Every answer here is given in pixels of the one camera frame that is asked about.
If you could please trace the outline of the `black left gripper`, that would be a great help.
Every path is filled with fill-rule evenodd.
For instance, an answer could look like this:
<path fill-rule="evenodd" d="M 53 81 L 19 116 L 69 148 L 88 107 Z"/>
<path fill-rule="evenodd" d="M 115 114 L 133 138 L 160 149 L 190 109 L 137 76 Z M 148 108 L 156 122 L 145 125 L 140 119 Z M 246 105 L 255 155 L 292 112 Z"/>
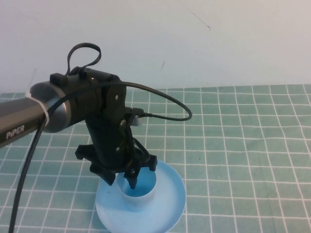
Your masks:
<path fill-rule="evenodd" d="M 86 159 L 102 173 L 101 178 L 111 186 L 115 173 L 125 172 L 124 178 L 131 189 L 135 189 L 138 170 L 147 167 L 156 170 L 157 158 L 133 137 L 131 126 L 138 116 L 125 114 L 120 121 L 112 121 L 102 115 L 87 117 L 85 122 L 92 140 L 90 145 L 79 145 L 75 151 L 77 159 Z"/>

